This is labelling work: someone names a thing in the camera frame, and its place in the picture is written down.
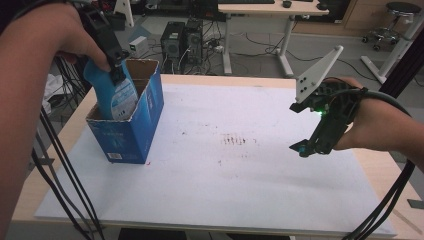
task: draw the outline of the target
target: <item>hand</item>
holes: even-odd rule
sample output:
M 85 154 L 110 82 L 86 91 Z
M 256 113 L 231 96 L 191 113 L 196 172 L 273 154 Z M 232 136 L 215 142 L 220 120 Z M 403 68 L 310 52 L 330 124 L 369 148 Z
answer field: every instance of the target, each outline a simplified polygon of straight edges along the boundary
M 38 26 L 38 31 L 51 37 L 50 43 L 56 55 L 70 63 L 76 62 L 76 55 L 87 55 L 105 71 L 110 71 L 105 54 L 84 30 L 76 9 L 67 4 L 48 4 L 39 7 L 22 19 L 16 20 L 23 26 Z
M 388 103 L 363 99 L 352 128 L 342 136 L 334 149 L 399 151 L 399 139 L 405 134 L 402 126 L 409 121 L 409 116 Z

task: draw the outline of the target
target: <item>electronic equipment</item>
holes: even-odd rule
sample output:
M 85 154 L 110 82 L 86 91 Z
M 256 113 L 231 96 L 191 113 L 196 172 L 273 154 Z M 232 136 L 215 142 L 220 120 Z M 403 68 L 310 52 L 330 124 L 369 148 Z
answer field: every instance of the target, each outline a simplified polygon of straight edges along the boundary
M 345 13 L 349 7 L 351 0 L 319 0 L 317 8 L 320 10 L 328 10 L 328 14 L 322 16 L 310 16 L 304 18 L 302 16 L 296 16 L 296 20 L 305 22 L 329 22 L 329 23 L 342 23 Z
M 203 20 L 189 19 L 184 29 L 187 63 L 200 64 L 203 59 Z
M 185 48 L 184 22 L 168 22 L 160 38 L 162 47 L 162 72 L 177 73 L 183 72 L 187 50 Z
M 299 113 L 310 108 L 311 111 L 322 113 L 321 121 L 311 138 L 290 146 L 299 152 L 301 157 L 314 153 L 329 154 L 355 116 L 355 103 L 358 102 L 356 96 L 340 99 L 331 96 L 332 93 L 346 90 L 349 86 L 344 86 L 343 83 L 322 83 L 342 51 L 342 46 L 335 47 L 296 80 L 296 103 L 292 104 L 290 109 Z
M 90 5 L 83 6 L 77 10 L 84 29 L 106 54 L 107 61 L 111 67 L 110 76 L 113 83 L 116 85 L 122 82 L 125 79 L 125 74 L 121 64 L 128 57 L 128 54 L 122 51 L 109 21 Z
M 218 4 L 274 4 L 274 0 L 218 0 Z
M 291 1 L 286 1 L 286 0 L 284 0 L 284 1 L 283 1 L 283 7 L 284 7 L 284 8 L 290 8 L 290 7 L 291 7 Z
M 226 21 L 225 14 L 218 11 L 218 0 L 190 0 L 189 13 L 197 19 Z
M 134 41 L 130 42 L 131 57 L 140 58 L 143 54 L 149 51 L 147 38 L 140 36 Z

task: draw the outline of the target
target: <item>black chair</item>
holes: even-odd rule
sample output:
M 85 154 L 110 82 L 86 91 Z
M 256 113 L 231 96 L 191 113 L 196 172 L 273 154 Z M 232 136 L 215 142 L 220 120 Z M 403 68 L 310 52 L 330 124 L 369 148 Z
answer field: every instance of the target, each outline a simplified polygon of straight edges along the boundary
M 393 15 L 395 18 L 390 23 L 388 27 L 376 28 L 371 30 L 367 36 L 362 38 L 362 42 L 367 43 L 369 41 L 369 37 L 374 37 L 377 42 L 374 44 L 373 49 L 375 51 L 380 50 L 379 43 L 382 40 L 390 42 L 392 45 L 399 42 L 399 39 L 402 37 L 398 32 L 394 31 L 393 28 L 398 23 L 401 17 L 409 17 L 413 18 L 415 14 L 418 14 L 421 11 L 421 8 L 412 3 L 406 2 L 390 2 L 386 4 L 387 11 Z

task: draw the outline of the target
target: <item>floor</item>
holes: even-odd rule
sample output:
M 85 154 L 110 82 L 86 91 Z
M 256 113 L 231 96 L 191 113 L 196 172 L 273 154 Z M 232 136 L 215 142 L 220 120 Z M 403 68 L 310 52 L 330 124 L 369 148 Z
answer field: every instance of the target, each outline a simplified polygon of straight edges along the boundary
M 157 59 L 162 61 L 160 54 L 160 36 L 168 21 L 186 21 L 184 18 L 169 17 L 137 17 L 136 27 L 130 31 L 117 32 L 118 39 L 123 48 L 128 49 L 128 42 L 137 36 L 143 35 L 148 37 L 150 52 L 145 54 L 146 58 Z M 206 39 L 225 37 L 224 25 L 220 23 L 210 24 L 205 22 L 205 29 L 209 28 L 205 34 Z M 283 37 L 281 34 L 246 34 L 244 32 L 231 33 L 231 60 L 233 76 L 240 77 L 265 77 L 265 78 L 283 78 L 284 73 L 279 66 L 279 62 L 274 54 L 257 55 L 265 53 L 269 47 L 277 44 Z M 368 56 L 374 64 L 379 67 L 389 56 L 392 49 L 391 46 L 383 46 L 380 52 L 372 50 L 372 44 L 364 44 L 361 42 L 362 36 L 352 37 L 335 37 L 335 36 L 313 36 L 293 34 L 288 46 L 287 58 L 295 75 L 300 75 L 303 71 L 313 65 L 317 58 L 324 56 L 335 46 L 342 45 L 344 51 L 339 57 L 328 76 L 353 76 L 364 86 L 372 90 L 378 90 L 381 84 L 375 80 L 372 73 L 361 62 L 361 56 Z M 209 61 L 205 61 L 199 67 L 193 68 L 191 74 L 223 75 L 222 59 L 219 53 L 210 52 Z M 52 74 L 57 74 L 57 70 L 53 67 Z M 424 123 L 424 73 L 421 71 L 409 86 L 398 98 L 399 102 L 410 111 L 412 116 L 420 122 Z M 57 130 L 60 131 L 61 123 L 54 122 Z M 404 159 L 399 154 L 393 153 L 394 160 L 402 168 Z M 411 180 L 411 184 L 416 189 L 421 199 L 424 199 L 424 175 L 415 170 Z M 106 239 L 118 239 L 119 228 L 105 229 Z M 190 231 L 187 232 L 190 239 L 226 239 L 219 233 Z M 25 223 L 14 223 L 11 225 L 7 240 L 15 239 L 80 239 L 80 236 L 74 229 L 69 226 L 56 224 L 34 226 Z M 322 240 L 328 238 L 310 238 L 296 237 L 300 240 Z

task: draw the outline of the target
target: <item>blue cardboard box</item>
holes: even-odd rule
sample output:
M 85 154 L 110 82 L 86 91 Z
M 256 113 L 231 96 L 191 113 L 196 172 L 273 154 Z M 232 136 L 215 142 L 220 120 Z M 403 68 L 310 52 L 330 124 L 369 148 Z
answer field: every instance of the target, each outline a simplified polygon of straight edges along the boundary
M 86 121 L 110 162 L 144 164 L 164 105 L 159 62 L 128 59 L 123 66 L 139 94 L 131 117 L 102 120 L 96 104 Z

